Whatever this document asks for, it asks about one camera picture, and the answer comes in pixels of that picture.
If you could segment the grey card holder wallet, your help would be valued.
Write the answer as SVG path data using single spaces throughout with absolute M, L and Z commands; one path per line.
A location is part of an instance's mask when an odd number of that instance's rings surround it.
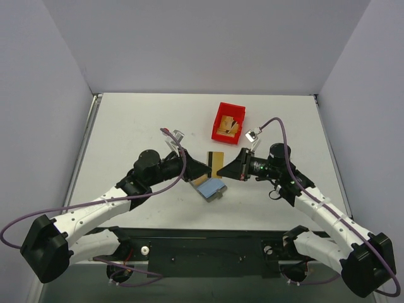
M 221 179 L 208 178 L 206 182 L 193 189 L 207 202 L 210 203 L 213 200 L 221 199 L 224 192 L 227 190 L 227 186 Z

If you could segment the gold card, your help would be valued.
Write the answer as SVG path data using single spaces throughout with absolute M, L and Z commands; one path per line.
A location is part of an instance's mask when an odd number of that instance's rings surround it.
M 208 180 L 207 177 L 200 177 L 200 178 L 197 178 L 196 180 L 194 180 L 191 184 L 194 187 L 198 187 L 198 186 L 202 185 L 204 182 L 206 182 L 207 180 Z
M 208 173 L 208 178 L 221 179 L 222 177 L 217 172 L 223 167 L 224 152 L 222 151 L 209 151 L 207 153 L 207 166 L 211 169 Z

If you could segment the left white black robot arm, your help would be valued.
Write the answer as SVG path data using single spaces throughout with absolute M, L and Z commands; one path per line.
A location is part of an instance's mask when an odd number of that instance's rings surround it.
M 69 265 L 94 256 L 111 255 L 122 260 L 130 251 L 127 239 L 117 230 L 94 229 L 143 204 L 154 185 L 175 177 L 190 182 L 209 172 L 209 166 L 188 153 L 182 156 L 173 151 L 160 158 L 157 151 L 145 150 L 127 175 L 101 197 L 100 204 L 77 207 L 54 218 L 36 218 L 20 253 L 42 283 L 55 280 Z

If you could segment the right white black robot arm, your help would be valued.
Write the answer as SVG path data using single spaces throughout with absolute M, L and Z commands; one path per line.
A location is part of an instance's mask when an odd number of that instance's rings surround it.
M 238 181 L 254 176 L 269 181 L 281 199 L 307 215 L 329 236 L 322 238 L 299 225 L 283 236 L 282 251 L 289 258 L 308 256 L 337 272 L 357 296 L 367 297 L 389 280 L 396 280 L 392 241 L 384 233 L 373 234 L 355 223 L 324 196 L 290 161 L 284 143 L 270 147 L 268 158 L 255 157 L 242 148 L 235 160 L 217 174 Z

